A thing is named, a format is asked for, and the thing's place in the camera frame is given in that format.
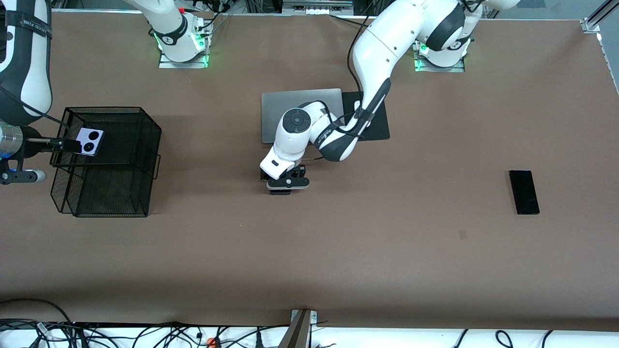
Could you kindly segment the lavender flip phone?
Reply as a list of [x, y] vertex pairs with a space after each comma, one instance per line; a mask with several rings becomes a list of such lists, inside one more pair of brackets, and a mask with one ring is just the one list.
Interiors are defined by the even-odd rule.
[[75, 139], [81, 145], [79, 154], [94, 157], [99, 152], [104, 135], [103, 130], [80, 128]]

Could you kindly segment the black slab smartphone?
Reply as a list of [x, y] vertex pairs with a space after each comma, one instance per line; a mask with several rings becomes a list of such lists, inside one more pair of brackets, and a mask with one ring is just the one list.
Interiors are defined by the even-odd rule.
[[511, 170], [509, 180], [518, 215], [539, 215], [540, 208], [530, 170]]

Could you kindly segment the long aluminium frame profile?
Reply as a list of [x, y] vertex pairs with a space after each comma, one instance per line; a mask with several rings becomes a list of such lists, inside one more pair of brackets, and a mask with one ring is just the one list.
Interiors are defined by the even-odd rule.
[[608, 61], [604, 44], [602, 42], [602, 34], [600, 29], [600, 24], [617, 8], [619, 8], [619, 0], [604, 0], [588, 17], [579, 20], [579, 23], [581, 24], [582, 31], [584, 33], [595, 34], [597, 40], [599, 41], [612, 82], [615, 85], [615, 89], [619, 95], [619, 86], [617, 85], [616, 79], [612, 72], [612, 67]]

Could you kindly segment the black mesh two-tier tray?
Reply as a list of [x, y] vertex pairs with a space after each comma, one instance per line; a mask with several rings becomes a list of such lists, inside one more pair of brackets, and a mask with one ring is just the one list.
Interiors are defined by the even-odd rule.
[[94, 156], [53, 153], [51, 198], [76, 218], [145, 218], [157, 178], [162, 129], [141, 107], [68, 107], [60, 133], [105, 132]]

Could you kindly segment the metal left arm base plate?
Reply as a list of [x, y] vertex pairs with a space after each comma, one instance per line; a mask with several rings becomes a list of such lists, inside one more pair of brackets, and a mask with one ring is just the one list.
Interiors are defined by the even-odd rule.
[[457, 64], [450, 67], [440, 67], [432, 64], [427, 57], [415, 53], [415, 71], [431, 73], [464, 73], [466, 71], [464, 58], [460, 58]]

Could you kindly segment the silver closed laptop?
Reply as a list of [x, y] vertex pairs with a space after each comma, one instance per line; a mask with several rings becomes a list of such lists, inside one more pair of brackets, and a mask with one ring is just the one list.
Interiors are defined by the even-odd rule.
[[276, 138], [276, 128], [287, 110], [304, 103], [323, 101], [336, 116], [343, 114], [340, 88], [266, 92], [262, 94], [262, 143], [271, 145]]

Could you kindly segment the grey power strip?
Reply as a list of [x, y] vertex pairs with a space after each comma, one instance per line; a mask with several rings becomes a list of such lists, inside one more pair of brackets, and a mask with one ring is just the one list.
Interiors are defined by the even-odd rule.
[[281, 13], [354, 15], [354, 2], [353, 0], [281, 0]]

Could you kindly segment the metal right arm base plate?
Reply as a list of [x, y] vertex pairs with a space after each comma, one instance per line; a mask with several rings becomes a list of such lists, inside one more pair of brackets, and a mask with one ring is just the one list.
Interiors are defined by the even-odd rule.
[[194, 53], [192, 49], [186, 53], [183, 50], [177, 49], [160, 49], [161, 55], [159, 58], [160, 69], [204, 69], [208, 67], [209, 51], [205, 49], [195, 53], [195, 56], [187, 61], [175, 61], [170, 59], [166, 53], [172, 53], [172, 58], [188, 58], [189, 53]]

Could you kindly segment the black mouse pad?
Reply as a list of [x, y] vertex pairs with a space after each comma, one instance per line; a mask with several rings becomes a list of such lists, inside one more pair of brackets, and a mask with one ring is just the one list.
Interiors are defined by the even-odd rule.
[[[358, 92], [342, 92], [342, 106], [344, 114], [344, 123], [348, 123], [353, 116], [355, 106], [359, 104]], [[382, 102], [376, 113], [374, 114], [373, 121], [362, 133], [362, 141], [378, 141], [387, 140], [390, 138], [389, 125], [387, 119], [387, 112], [385, 110], [385, 103]]]

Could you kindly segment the grey aluminium frame post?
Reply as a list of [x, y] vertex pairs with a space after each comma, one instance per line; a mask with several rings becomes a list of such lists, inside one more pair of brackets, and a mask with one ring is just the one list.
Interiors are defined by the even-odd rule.
[[311, 348], [312, 326], [318, 324], [314, 310], [293, 310], [291, 322], [277, 348]]

